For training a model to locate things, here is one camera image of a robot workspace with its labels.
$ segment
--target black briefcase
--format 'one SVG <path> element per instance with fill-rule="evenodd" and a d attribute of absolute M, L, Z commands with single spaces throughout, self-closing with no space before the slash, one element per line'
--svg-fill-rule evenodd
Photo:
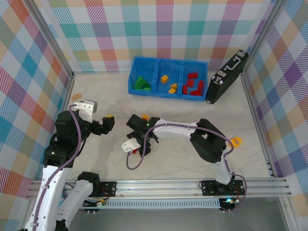
<path fill-rule="evenodd" d="M 205 100 L 215 103 L 243 71 L 249 54 L 239 50 L 215 75 L 208 86 Z"/>

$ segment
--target white bracket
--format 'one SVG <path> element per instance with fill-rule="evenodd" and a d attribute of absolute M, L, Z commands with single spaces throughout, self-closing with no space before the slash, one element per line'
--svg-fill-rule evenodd
<path fill-rule="evenodd" d="M 85 100 L 84 102 L 74 102 L 74 108 L 79 109 L 79 116 L 89 123 L 93 122 L 93 113 L 96 112 L 97 102 Z"/>
<path fill-rule="evenodd" d="M 137 142 L 136 138 L 131 138 L 121 145 L 121 148 L 125 153 L 132 152 L 140 147 L 141 145 Z"/>
<path fill-rule="evenodd" d="M 65 220 L 65 227 L 69 228 L 76 212 L 84 200 L 93 192 L 93 184 L 87 180 L 78 180 L 69 196 L 58 208 L 56 220 Z"/>

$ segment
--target red lego brick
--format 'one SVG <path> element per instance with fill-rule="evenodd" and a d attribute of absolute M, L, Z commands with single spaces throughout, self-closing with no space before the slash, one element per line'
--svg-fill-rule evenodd
<path fill-rule="evenodd" d="M 189 79 L 187 81 L 187 84 L 186 84 L 188 87 L 192 88 L 193 87 L 193 80 Z"/>
<path fill-rule="evenodd" d="M 187 86 L 183 85 L 183 91 L 182 91 L 183 95 L 187 95 Z"/>
<path fill-rule="evenodd" d="M 189 94 L 194 95 L 194 96 L 201 96 L 202 95 L 200 90 L 193 90 Z"/>
<path fill-rule="evenodd" d="M 202 90 L 204 88 L 204 82 L 202 80 L 199 81 L 198 83 L 198 89 Z"/>
<path fill-rule="evenodd" d="M 194 79 L 194 78 L 198 78 L 198 73 L 189 73 L 188 74 L 188 79 Z"/>

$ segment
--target yellow lego brick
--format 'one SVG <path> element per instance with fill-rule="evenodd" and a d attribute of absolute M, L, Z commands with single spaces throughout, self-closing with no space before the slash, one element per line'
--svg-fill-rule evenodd
<path fill-rule="evenodd" d="M 143 115 L 142 115 L 142 119 L 149 120 L 149 116 L 146 115 L 146 114 L 143 114 Z"/>
<path fill-rule="evenodd" d="M 171 93 L 171 94 L 174 94 L 177 90 L 171 88 L 168 92 Z"/>
<path fill-rule="evenodd" d="M 170 87 L 176 90 L 178 88 L 178 85 L 176 83 L 173 83 L 173 84 L 171 84 Z"/>
<path fill-rule="evenodd" d="M 164 75 L 163 77 L 160 78 L 160 81 L 161 81 L 162 83 L 167 83 L 168 80 L 169 80 L 169 77 L 166 76 L 166 75 Z"/>

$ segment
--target briefcase handle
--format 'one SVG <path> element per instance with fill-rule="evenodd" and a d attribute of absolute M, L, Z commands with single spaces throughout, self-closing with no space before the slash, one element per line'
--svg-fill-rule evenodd
<path fill-rule="evenodd" d="M 241 63 L 241 59 L 240 59 L 239 57 L 237 57 L 237 56 L 236 56 L 233 60 L 234 60 L 234 61 L 238 60 L 238 62 L 237 62 L 232 68 L 229 67 L 229 66 L 226 66 L 226 67 L 224 68 L 225 71 L 226 71 L 227 69 L 230 70 L 230 71 L 233 71 L 233 70 Z"/>

